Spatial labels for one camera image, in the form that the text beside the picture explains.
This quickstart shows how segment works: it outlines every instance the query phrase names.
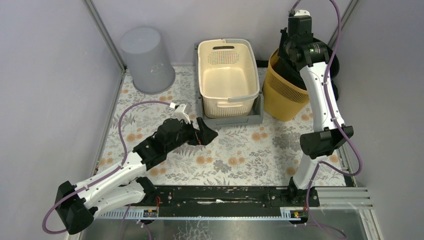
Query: basket handle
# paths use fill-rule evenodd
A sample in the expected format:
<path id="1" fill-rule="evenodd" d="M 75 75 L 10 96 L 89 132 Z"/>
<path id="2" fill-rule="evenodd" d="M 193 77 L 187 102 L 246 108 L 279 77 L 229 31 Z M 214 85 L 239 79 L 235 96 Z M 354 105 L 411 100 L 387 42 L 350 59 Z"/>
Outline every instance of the basket handle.
<path id="1" fill-rule="evenodd" d="M 242 102 L 226 102 L 226 101 L 219 101 L 216 103 L 216 106 L 218 108 L 238 108 L 243 107 Z"/>
<path id="2" fill-rule="evenodd" d="M 214 46 L 213 50 L 221 50 L 221 49 L 234 49 L 234 46 Z"/>
<path id="3" fill-rule="evenodd" d="M 253 100 L 256 99 L 258 97 L 257 94 L 255 95 L 251 95 L 251 96 L 237 96 L 237 97 L 231 97 L 228 99 L 228 102 L 230 103 L 235 103 L 235 102 L 244 102 L 244 101 L 249 101 L 249 100 Z"/>

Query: gray trash can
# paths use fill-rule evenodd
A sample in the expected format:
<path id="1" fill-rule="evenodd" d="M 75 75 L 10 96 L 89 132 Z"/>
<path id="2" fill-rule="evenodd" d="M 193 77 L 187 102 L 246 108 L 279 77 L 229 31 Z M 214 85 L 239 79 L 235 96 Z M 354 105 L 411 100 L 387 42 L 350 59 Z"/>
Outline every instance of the gray trash can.
<path id="1" fill-rule="evenodd" d="M 149 27 L 125 33 L 120 40 L 125 62 L 136 89 L 145 94 L 159 94 L 175 80 L 161 34 Z"/>

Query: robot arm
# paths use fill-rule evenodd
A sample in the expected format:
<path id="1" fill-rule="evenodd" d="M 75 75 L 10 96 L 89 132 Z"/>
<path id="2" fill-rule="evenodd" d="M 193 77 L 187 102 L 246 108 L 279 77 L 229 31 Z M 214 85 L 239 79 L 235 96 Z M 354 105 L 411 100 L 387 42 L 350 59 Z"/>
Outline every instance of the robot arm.
<path id="1" fill-rule="evenodd" d="M 185 104 L 178 106 L 175 110 L 178 119 L 166 119 L 153 135 L 134 147 L 124 163 L 115 163 L 101 173 L 75 185 L 66 181 L 59 186 L 56 203 L 75 192 L 75 189 L 86 188 L 56 208 L 69 234 L 81 232 L 97 216 L 118 207 L 139 202 L 153 203 L 156 188 L 147 177 L 141 176 L 165 161 L 167 154 L 179 146 L 185 143 L 194 146 L 208 145 L 218 136 L 218 133 L 207 127 L 200 117 L 197 118 L 199 130 L 195 129 L 185 113 L 186 107 Z M 89 184 L 105 176 L 108 177 L 88 188 Z"/>
<path id="2" fill-rule="evenodd" d="M 292 198 L 301 195 L 303 198 L 317 164 L 346 141 L 333 122 L 330 108 L 349 138 L 354 131 L 352 126 L 345 126 L 345 121 L 336 104 L 329 73 L 327 81 L 324 82 L 330 58 L 326 44 L 314 41 L 312 18 L 309 12 L 305 10 L 291 12 L 288 27 L 281 30 L 281 33 L 279 61 L 289 60 L 299 71 L 308 91 L 313 112 L 314 132 L 300 136 L 303 156 L 296 174 L 289 183 Z M 328 90 L 331 106 L 328 104 L 325 88 Z"/>

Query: white plastic basket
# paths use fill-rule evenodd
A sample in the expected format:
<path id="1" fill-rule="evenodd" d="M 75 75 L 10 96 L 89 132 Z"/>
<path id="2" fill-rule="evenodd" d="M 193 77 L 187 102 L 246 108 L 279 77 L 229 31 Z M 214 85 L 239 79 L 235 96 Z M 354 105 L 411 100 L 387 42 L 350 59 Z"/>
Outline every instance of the white plastic basket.
<path id="1" fill-rule="evenodd" d="M 197 54 L 205 115 L 209 118 L 248 115 L 260 90 L 250 43 L 234 38 L 203 41 Z"/>

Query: yellow trash can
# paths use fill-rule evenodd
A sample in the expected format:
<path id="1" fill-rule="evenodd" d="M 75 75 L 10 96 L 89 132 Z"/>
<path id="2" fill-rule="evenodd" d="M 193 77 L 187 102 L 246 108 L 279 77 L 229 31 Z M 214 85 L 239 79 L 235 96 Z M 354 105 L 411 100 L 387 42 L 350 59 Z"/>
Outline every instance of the yellow trash can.
<path id="1" fill-rule="evenodd" d="M 309 95 L 303 90 L 274 71 L 277 63 L 278 49 L 271 55 L 268 69 L 263 83 L 263 109 L 274 118 L 287 122 L 292 120 L 298 112 L 309 103 Z"/>

